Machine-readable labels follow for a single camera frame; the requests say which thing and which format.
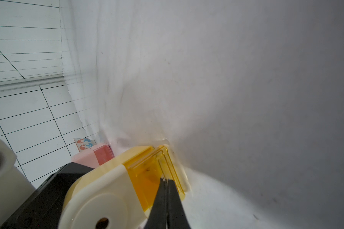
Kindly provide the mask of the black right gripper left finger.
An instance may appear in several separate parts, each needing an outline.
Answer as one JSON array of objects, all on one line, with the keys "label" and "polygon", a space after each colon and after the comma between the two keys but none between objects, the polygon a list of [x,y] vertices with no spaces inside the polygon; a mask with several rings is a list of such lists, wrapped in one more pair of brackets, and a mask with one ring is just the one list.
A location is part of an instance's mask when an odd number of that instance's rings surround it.
[{"label": "black right gripper left finger", "polygon": [[149,214],[145,229],[166,229],[167,228],[167,181],[160,179],[160,185]]}]

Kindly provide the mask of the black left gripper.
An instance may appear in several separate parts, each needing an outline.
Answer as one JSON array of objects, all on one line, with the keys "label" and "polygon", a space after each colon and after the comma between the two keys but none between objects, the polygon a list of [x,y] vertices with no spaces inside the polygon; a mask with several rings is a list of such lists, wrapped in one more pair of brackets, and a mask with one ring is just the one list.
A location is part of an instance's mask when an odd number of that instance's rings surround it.
[{"label": "black left gripper", "polygon": [[0,226],[1,229],[57,229],[70,187],[93,170],[74,162],[62,166]]}]

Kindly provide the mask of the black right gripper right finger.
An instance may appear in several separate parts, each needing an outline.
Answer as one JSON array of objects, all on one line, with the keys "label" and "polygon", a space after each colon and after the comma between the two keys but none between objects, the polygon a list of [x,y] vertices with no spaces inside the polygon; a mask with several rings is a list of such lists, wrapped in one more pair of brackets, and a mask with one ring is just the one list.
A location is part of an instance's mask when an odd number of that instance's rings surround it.
[{"label": "black right gripper right finger", "polygon": [[167,228],[191,229],[175,182],[167,180]]}]

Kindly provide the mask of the yellow tray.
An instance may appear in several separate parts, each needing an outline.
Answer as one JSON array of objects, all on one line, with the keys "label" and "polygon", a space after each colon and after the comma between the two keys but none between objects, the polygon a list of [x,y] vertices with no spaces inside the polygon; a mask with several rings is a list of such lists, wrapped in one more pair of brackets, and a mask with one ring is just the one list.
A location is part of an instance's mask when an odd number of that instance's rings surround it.
[{"label": "yellow tray", "polygon": [[141,207],[149,214],[160,185],[160,179],[175,182],[181,200],[188,191],[184,170],[167,146],[139,146],[123,153],[127,160],[123,162]]}]

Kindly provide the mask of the yellow sharpener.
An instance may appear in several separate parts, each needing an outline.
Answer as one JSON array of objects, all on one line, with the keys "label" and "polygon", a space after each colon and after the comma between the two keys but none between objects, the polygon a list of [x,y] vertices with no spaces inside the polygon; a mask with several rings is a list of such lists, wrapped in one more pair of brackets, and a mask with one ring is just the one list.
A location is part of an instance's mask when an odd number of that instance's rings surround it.
[{"label": "yellow sharpener", "polygon": [[107,229],[136,229],[147,218],[125,163],[152,146],[133,147],[79,178],[68,190],[60,229],[94,229],[101,221]]}]

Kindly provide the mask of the pink sharpener top row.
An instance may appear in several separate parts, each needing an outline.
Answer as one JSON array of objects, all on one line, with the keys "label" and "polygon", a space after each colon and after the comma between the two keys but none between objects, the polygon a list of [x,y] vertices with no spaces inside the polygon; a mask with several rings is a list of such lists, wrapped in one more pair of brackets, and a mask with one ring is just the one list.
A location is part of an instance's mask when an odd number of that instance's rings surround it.
[{"label": "pink sharpener top row", "polygon": [[96,144],[89,148],[83,144],[80,146],[80,152],[71,158],[71,162],[95,169],[114,157],[108,144]]}]

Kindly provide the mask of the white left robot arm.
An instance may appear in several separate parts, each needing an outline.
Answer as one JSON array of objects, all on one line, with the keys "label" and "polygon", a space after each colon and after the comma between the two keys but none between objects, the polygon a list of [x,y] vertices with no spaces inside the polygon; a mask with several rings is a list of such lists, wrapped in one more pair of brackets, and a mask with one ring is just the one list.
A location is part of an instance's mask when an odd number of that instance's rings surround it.
[{"label": "white left robot arm", "polygon": [[56,229],[68,190],[92,168],[68,163],[35,188],[16,160],[0,140],[0,229]]}]

